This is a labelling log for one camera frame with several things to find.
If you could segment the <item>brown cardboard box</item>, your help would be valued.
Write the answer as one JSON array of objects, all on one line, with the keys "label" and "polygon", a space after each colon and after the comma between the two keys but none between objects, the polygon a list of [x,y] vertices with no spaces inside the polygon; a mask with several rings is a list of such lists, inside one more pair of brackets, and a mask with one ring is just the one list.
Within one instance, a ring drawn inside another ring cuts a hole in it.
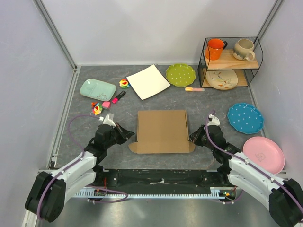
[{"label": "brown cardboard box", "polygon": [[196,146],[189,139],[185,110],[140,110],[137,141],[128,145],[136,154],[191,153]]}]

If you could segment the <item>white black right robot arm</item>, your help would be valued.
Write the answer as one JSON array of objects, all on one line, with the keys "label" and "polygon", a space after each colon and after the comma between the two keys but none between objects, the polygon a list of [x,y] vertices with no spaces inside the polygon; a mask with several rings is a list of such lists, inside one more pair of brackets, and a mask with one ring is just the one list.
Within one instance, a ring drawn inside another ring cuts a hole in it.
[{"label": "white black right robot arm", "polygon": [[221,163],[217,181],[240,187],[263,204],[281,227],[294,227],[303,220],[303,190],[294,179],[285,180],[257,166],[236,146],[226,142],[219,126],[201,125],[189,136],[197,146],[207,147]]}]

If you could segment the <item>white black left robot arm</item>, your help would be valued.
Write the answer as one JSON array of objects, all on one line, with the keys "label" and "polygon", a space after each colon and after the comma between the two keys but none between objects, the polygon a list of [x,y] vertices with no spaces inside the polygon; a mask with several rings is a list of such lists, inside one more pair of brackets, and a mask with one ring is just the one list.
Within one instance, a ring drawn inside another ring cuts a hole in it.
[{"label": "white black left robot arm", "polygon": [[115,144],[127,142],[134,132],[118,123],[114,126],[101,124],[88,145],[79,156],[60,169],[47,173],[40,172],[25,202],[25,209],[36,214],[39,219],[55,221],[66,202],[82,188],[99,186],[104,181],[103,168],[99,166],[106,157],[107,150]]}]

